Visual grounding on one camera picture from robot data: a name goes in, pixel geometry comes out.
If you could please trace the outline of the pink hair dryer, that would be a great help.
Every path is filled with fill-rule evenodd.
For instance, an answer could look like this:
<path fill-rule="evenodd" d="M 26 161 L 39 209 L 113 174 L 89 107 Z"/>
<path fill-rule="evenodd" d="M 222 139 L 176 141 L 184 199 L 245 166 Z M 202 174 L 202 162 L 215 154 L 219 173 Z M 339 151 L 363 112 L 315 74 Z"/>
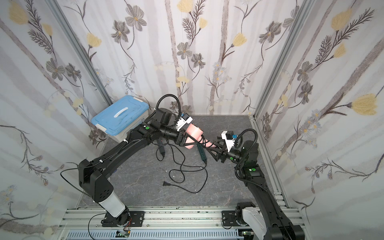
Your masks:
<path fill-rule="evenodd" d="M 185 133 L 188 135 L 185 148 L 191 149 L 192 147 L 196 146 L 197 144 L 201 144 L 203 146 L 203 148 L 205 148 L 205 143 L 208 140 L 203 136 L 203 133 L 204 133 L 203 130 L 201 130 L 199 127 L 197 127 L 193 124 L 190 124 L 187 127 Z"/>

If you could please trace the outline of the dark green hair dryer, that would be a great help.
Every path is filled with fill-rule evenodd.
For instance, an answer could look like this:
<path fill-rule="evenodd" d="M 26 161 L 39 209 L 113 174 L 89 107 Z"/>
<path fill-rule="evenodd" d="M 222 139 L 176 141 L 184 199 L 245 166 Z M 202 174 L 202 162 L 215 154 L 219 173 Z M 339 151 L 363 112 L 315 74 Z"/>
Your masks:
<path fill-rule="evenodd" d="M 207 156 L 206 156 L 206 153 L 205 153 L 205 150 L 203 148 L 203 146 L 201 144 L 197 144 L 196 145 L 197 148 L 198 148 L 198 151 L 199 151 L 199 155 L 201 157 L 201 160 L 203 161 L 203 163 L 206 165 L 207 164 Z"/>

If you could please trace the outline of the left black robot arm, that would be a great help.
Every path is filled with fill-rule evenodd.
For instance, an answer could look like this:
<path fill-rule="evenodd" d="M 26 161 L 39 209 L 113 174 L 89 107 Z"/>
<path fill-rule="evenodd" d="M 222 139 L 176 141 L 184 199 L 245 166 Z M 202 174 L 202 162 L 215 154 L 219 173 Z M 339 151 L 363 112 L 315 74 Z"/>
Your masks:
<path fill-rule="evenodd" d="M 177 124 L 182 118 L 182 111 L 172 125 L 169 124 L 173 113 L 156 106 L 143 123 L 130 130 L 112 150 L 92 161 L 83 160 L 78 167 L 79 185 L 84 192 L 107 212 L 107 219 L 114 226 L 125 227 L 131 220 L 129 208 L 123 204 L 114 192 L 109 177 L 136 152 L 154 141 L 163 138 L 179 146 L 186 142 L 186 134 Z"/>

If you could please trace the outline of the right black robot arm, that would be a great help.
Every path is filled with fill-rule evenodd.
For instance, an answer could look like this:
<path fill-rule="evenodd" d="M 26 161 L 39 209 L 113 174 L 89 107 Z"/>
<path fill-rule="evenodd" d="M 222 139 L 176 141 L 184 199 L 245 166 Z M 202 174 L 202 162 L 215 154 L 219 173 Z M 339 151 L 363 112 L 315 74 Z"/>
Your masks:
<path fill-rule="evenodd" d="M 204 142 L 203 147 L 215 160 L 231 160 L 236 178 L 243 182 L 256 200 L 239 203 L 236 207 L 236 222 L 248 226 L 255 240 L 304 240 L 305 232 L 286 216 L 268 187 L 267 180 L 257 163 L 258 134 L 246 129 L 235 136 L 225 132 L 217 142 Z"/>

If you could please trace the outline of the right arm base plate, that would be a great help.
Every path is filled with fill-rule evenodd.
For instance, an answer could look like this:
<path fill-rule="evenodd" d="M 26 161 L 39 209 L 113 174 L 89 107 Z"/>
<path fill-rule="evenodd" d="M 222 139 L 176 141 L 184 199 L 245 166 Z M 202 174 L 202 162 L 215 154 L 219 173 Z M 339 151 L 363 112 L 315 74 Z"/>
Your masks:
<path fill-rule="evenodd" d="M 221 216 L 222 216 L 222 226 L 225 229 L 240 226 L 237 222 L 237 216 L 235 211 L 222 211 Z"/>

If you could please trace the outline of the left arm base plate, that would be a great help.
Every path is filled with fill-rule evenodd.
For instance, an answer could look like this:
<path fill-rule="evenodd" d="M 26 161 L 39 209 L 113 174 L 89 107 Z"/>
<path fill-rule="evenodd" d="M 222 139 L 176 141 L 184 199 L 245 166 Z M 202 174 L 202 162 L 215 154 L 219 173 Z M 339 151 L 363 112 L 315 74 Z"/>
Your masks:
<path fill-rule="evenodd" d="M 141 227 L 145 219 L 144 211 L 123 211 L 122 214 L 114 218 L 110 213 L 106 213 L 101 220 L 103 227 Z"/>

